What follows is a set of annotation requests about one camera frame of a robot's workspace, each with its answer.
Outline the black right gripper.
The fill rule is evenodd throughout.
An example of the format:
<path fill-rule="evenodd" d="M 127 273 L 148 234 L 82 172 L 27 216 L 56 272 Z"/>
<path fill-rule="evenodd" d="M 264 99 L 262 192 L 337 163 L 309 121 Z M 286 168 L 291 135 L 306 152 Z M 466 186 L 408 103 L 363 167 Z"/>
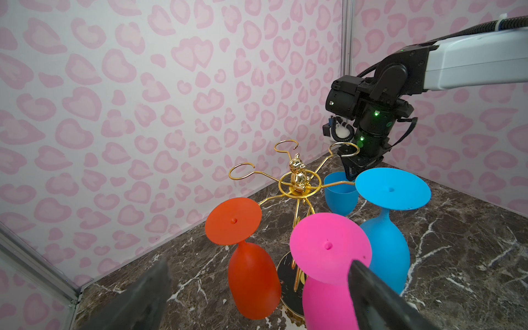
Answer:
<path fill-rule="evenodd" d="M 381 127 L 374 129 L 374 132 L 359 126 L 351 143 L 342 144 L 338 148 L 338 155 L 342 161 L 345 175 L 349 181 L 373 167 L 377 166 L 383 159 L 384 154 L 392 149 L 389 144 L 389 133 L 395 121 L 382 123 Z"/>

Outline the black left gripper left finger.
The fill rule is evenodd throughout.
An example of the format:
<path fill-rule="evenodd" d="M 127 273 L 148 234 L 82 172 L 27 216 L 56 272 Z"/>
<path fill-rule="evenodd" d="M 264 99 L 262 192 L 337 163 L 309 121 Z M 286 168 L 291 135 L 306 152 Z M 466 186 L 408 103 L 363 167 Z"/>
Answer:
<path fill-rule="evenodd" d="M 171 273 L 164 258 L 89 319 L 83 328 L 159 329 L 170 287 Z"/>

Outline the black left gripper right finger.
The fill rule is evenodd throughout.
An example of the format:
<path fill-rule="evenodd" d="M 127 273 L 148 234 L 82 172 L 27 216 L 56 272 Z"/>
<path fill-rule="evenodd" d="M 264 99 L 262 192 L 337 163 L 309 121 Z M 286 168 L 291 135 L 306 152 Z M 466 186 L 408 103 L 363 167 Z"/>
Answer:
<path fill-rule="evenodd" d="M 357 324 L 362 330 L 437 330 L 437 326 L 358 260 L 351 263 L 348 286 Z"/>

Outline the blue wine glass front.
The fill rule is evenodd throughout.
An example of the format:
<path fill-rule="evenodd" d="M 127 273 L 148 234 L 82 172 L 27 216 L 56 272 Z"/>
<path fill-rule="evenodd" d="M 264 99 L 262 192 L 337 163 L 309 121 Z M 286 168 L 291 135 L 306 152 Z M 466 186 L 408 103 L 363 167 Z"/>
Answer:
<path fill-rule="evenodd" d="M 393 291 L 404 291 L 411 253 L 402 231 L 391 221 L 390 211 L 410 211 L 425 206 L 431 199 L 429 186 L 420 177 L 400 169 L 375 168 L 356 178 L 359 194 L 381 207 L 376 218 L 360 225 L 371 244 L 370 270 Z"/>

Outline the blue wine glass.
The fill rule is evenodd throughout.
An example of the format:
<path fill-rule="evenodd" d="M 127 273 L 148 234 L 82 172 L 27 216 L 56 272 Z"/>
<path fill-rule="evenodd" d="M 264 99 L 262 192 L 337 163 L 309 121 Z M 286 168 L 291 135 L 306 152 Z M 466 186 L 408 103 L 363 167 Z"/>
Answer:
<path fill-rule="evenodd" d="M 402 231 L 391 221 L 390 211 L 410 211 L 425 206 L 431 199 L 429 186 L 420 177 L 400 169 L 375 168 L 356 178 L 359 194 L 381 207 L 376 218 L 360 225 L 371 244 L 370 270 L 393 291 L 404 291 L 411 253 Z"/>
<path fill-rule="evenodd" d="M 331 212 L 347 216 L 356 208 L 359 192 L 354 181 L 346 178 L 345 172 L 329 174 L 324 179 L 325 200 Z"/>

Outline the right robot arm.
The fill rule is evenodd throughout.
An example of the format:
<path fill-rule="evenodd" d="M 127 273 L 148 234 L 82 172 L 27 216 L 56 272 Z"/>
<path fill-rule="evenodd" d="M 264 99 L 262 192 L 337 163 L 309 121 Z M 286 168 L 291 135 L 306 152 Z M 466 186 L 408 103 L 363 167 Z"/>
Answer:
<path fill-rule="evenodd" d="M 379 62 L 374 75 L 342 76 L 331 84 L 325 108 L 333 115 L 325 136 L 339 145 L 349 181 L 383 159 L 393 145 L 397 122 L 417 126 L 413 106 L 403 96 L 458 87 L 527 82 L 527 28 L 494 27 L 489 32 L 453 36 L 399 49 Z"/>

